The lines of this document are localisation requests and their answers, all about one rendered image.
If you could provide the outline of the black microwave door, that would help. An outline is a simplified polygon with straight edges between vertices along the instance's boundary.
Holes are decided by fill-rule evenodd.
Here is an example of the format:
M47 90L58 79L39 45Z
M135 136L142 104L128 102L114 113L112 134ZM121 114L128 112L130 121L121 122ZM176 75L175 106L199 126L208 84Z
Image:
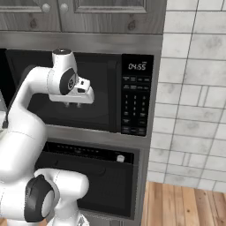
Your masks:
M91 87L94 90L94 102L82 104L81 108L78 108L75 103L66 107L62 102L51 101L46 94L35 94L28 109L41 118L45 124L108 131L112 129L109 125L108 62L117 62L118 97L121 76L120 56L77 53L75 59L78 75L91 82Z

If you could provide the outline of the black oven door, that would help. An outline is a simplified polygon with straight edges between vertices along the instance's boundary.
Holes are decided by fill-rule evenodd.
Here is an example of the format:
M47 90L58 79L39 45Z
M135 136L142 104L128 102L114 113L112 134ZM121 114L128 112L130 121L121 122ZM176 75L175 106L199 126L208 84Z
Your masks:
M78 200L81 209L131 217L134 209L132 180L137 177L138 166L134 163L134 154L123 153L124 162L118 162L118 156L103 160L42 152L35 168L70 170L86 175L89 189L85 197Z

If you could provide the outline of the grey wooden cupboard door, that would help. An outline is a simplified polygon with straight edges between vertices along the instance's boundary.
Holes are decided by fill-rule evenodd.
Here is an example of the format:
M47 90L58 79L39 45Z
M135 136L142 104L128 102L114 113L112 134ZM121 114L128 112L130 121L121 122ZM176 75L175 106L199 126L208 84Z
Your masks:
M167 0L57 0L64 32L162 34ZM68 12L60 10L67 4Z
M41 7L50 5L49 12ZM60 31L57 0L0 0L0 31Z

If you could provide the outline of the black built-in oven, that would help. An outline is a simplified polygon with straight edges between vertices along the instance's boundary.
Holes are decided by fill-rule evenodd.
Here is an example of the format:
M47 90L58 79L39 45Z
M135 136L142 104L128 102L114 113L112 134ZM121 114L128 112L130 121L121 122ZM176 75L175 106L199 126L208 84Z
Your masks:
M47 142L35 168L76 171L90 187L79 207L132 220L135 215L139 150Z

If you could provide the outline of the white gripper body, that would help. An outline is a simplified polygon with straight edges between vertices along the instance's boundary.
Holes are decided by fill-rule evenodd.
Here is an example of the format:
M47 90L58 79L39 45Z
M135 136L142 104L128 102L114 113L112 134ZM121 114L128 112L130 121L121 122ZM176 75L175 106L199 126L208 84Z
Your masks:
M78 93L75 88L67 95L50 94L49 99L53 102L72 102L92 104L94 102L94 90L89 87L86 93Z

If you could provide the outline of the grey steel appliance housing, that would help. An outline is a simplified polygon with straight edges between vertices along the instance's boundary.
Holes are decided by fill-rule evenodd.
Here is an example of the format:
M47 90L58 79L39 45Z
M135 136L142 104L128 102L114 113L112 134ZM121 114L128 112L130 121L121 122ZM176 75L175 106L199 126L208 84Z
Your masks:
M61 127L58 125L50 125L48 127L48 135L51 139L82 142L89 145L130 147L139 150L139 174L134 218L129 220L88 210L85 210L83 213L93 218L99 216L102 219L108 219L110 220L110 226L140 226L154 122L154 106L162 51L162 37L154 34L83 34L0 31L0 48L48 51L64 48L82 53L126 53L154 56L153 81L149 101L147 135L145 137Z

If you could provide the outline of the black microwave oven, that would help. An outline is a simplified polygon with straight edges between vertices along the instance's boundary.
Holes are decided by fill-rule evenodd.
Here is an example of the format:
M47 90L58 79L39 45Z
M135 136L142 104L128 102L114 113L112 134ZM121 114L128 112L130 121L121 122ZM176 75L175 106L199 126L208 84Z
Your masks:
M147 134L147 118L154 67L152 55L119 55L121 76L117 97L117 126L107 132Z

